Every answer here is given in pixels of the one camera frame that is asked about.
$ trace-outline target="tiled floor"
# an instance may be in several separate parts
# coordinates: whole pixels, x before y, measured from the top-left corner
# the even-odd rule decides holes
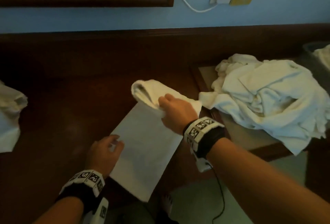
[[[271,162],[298,183],[304,184],[307,164],[307,154],[301,153],[297,157],[289,156]],[[229,190],[222,184],[226,209],[224,214],[214,223],[246,224],[252,223],[235,201]],[[171,218],[180,224],[211,224],[212,218],[222,209],[222,199],[216,179],[206,180],[176,189],[171,193],[173,210]],[[106,224],[113,224],[120,213],[126,214],[127,224],[152,224],[150,214],[141,203],[125,208],[109,211]]]

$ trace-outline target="wristband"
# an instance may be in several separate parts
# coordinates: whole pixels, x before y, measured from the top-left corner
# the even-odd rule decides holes
[[[198,158],[205,158],[213,145],[223,137],[224,125],[209,117],[189,123],[184,131],[184,140],[190,144]]]
[[[84,204],[84,213],[97,207],[100,195],[105,185],[102,174],[94,170],[84,170],[75,174],[61,189],[56,201],[65,197],[77,197]]]

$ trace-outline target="hand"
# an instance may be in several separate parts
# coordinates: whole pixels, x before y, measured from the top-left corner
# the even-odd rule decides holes
[[[166,113],[162,119],[163,124],[177,134],[182,135],[187,124],[198,119],[196,111],[189,102],[175,98],[171,94],[159,97],[158,102]]]
[[[85,169],[96,170],[104,179],[108,177],[124,149],[124,143],[118,142],[118,138],[118,135],[110,135],[94,142],[87,153]],[[113,152],[109,150],[112,144],[116,145]]]

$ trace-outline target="blue wall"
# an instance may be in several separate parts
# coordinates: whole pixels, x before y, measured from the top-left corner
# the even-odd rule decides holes
[[[187,0],[196,9],[209,0]],[[195,13],[173,8],[1,8],[0,33],[184,28],[330,22],[330,0],[252,0]]]

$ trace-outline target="gray container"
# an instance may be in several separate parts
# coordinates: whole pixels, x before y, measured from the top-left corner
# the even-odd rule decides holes
[[[304,52],[295,60],[295,63],[308,68],[313,77],[322,88],[330,95],[330,71],[323,63],[313,54],[317,49],[324,48],[330,42],[312,42],[303,45]]]

